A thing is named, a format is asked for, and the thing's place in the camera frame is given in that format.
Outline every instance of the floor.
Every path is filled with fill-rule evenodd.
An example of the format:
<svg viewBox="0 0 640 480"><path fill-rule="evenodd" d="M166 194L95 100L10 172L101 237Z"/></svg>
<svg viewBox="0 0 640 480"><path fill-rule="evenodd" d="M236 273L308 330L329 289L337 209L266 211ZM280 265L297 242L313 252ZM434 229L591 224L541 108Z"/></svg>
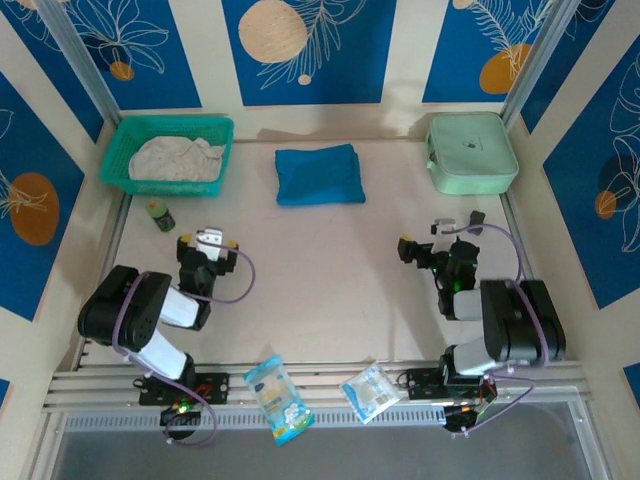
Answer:
<svg viewBox="0 0 640 480"><path fill-rule="evenodd" d="M251 295L237 305L214 304L202 331L160 327L197 363L252 363L274 352L286 362L435 360L446 345L481 335L479 323L439 314L431 273L403 264L396 246L407 234L448 248L453 239L432 237L431 223L452 217L463 226L473 210L506 227L499 197L437 192L421 142L366 141L354 142L366 203L279 207L275 150L327 145L234 144L219 197L166 199L177 223L168 234L148 217L147 199L133 199L116 264L167 272L176 282L178 236L206 226L222 228L225 241L238 241L256 264ZM501 235L485 230L461 237L481 248L478 278L515 275L515 255ZM214 295L235 297L249 278L240 261L218 280ZM89 344L82 365L120 361L110 349Z"/></svg>

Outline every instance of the small bottle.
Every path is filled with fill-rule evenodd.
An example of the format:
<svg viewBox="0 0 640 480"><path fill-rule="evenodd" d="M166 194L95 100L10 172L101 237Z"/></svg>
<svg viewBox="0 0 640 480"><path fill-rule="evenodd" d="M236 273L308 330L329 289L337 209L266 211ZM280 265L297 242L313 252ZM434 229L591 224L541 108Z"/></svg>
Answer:
<svg viewBox="0 0 640 480"><path fill-rule="evenodd" d="M170 232L176 226L176 222L169 213L167 204L161 198L154 197L147 203L147 213L153 218L158 228L163 232Z"/></svg>

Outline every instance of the green basket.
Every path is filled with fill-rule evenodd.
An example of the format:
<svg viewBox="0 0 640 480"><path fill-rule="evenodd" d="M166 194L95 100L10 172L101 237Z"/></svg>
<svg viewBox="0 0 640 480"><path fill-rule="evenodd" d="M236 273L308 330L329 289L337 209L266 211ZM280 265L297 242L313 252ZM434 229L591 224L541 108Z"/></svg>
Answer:
<svg viewBox="0 0 640 480"><path fill-rule="evenodd" d="M145 142L155 137L204 138L209 145L225 145L220 176L213 182L132 180L129 162ZM185 195L215 197L220 193L233 142L233 121L225 117L141 115L127 117L118 126L104 157L100 180L130 195Z"/></svg>

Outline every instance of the beige circle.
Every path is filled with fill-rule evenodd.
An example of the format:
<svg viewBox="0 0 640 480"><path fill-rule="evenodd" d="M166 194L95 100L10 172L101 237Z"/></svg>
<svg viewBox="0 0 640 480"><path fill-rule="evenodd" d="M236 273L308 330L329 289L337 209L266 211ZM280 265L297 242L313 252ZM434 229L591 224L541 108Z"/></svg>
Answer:
<svg viewBox="0 0 640 480"><path fill-rule="evenodd" d="M307 27L293 7L282 0L260 0L240 19L240 42L258 62L291 60L307 44Z"/></svg>
<svg viewBox="0 0 640 480"><path fill-rule="evenodd" d="M465 8L469 8L475 1L476 0L453 0L453 7L458 10L464 10Z"/></svg>
<svg viewBox="0 0 640 480"><path fill-rule="evenodd" d="M307 74L300 75L298 77L298 83L300 85L309 85L311 83L311 77Z"/></svg>
<svg viewBox="0 0 640 480"><path fill-rule="evenodd" d="M64 3L64 2L68 2L69 0L58 0L58 3ZM36 9L36 5L35 5L35 0L17 0L17 2L22 5L23 7L28 8L29 10L35 10Z"/></svg>

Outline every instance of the plastic package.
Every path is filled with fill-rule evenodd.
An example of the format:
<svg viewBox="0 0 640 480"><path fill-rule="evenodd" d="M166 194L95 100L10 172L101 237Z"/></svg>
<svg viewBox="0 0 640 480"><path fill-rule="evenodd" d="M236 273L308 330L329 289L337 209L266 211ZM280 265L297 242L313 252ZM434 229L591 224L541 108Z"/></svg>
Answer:
<svg viewBox="0 0 640 480"><path fill-rule="evenodd" d="M315 421L311 410L298 395L279 355L245 373L244 381L271 424L278 446L300 435Z"/></svg>
<svg viewBox="0 0 640 480"><path fill-rule="evenodd" d="M340 388L362 423L369 423L400 400L400 393L376 362L340 385Z"/></svg>

